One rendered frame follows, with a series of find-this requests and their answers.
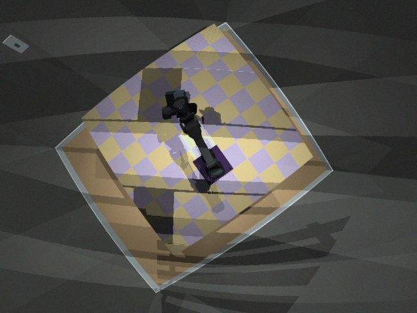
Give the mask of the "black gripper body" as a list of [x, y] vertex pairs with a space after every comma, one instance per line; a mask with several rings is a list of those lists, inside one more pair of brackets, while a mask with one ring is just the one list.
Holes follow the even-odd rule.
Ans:
[[[189, 105], [190, 113], [194, 113], [194, 115], [197, 113], [197, 105], [195, 103], [190, 103]], [[162, 117], [163, 119], [170, 119], [172, 115], [177, 115], [177, 118], [180, 119], [180, 116], [176, 111], [171, 111], [170, 106], [165, 106], [162, 108]]]

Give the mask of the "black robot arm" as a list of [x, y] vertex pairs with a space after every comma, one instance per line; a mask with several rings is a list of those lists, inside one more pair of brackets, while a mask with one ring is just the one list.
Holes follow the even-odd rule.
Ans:
[[[206, 164], [206, 172], [210, 179], [215, 180], [225, 175], [222, 163], [217, 161], [213, 150], [209, 149], [201, 136], [201, 125], [194, 113], [190, 113], [188, 107], [188, 97], [177, 97], [174, 100], [174, 109], [180, 116], [180, 126], [184, 133], [194, 139], [198, 149], [201, 152], [201, 160]], [[195, 121], [195, 119], [196, 121]], [[184, 124], [184, 127], [183, 125]]]

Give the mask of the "dark grey panel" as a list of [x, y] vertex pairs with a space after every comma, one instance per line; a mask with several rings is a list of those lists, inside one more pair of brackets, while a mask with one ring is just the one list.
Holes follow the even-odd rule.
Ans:
[[174, 109], [174, 100], [177, 97], [186, 97], [186, 92], [184, 90], [178, 90], [178, 91], [166, 91], [165, 93], [166, 102], [167, 105], [171, 107], [171, 109]]

